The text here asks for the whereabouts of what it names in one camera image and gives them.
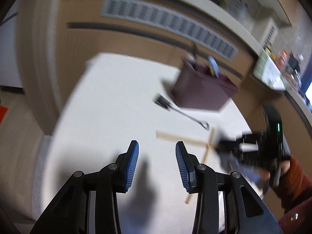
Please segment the red knitted sleeve forearm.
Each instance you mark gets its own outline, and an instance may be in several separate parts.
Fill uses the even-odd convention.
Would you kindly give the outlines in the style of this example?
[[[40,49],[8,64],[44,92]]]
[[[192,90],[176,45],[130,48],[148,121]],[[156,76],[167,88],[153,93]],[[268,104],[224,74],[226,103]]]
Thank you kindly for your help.
[[[285,210],[278,221],[283,233],[311,233],[311,179],[295,158],[290,158],[289,170],[273,191]]]

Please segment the person right hand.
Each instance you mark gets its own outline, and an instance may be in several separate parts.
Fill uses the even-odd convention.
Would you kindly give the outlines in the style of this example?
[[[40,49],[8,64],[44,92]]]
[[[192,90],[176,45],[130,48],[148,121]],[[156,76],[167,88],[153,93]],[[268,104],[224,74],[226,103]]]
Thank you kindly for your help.
[[[287,166],[290,166],[290,156],[283,156],[281,159],[269,160],[268,158],[260,160],[248,160],[239,162],[238,171],[258,188],[275,188],[280,183],[280,178],[287,172]]]

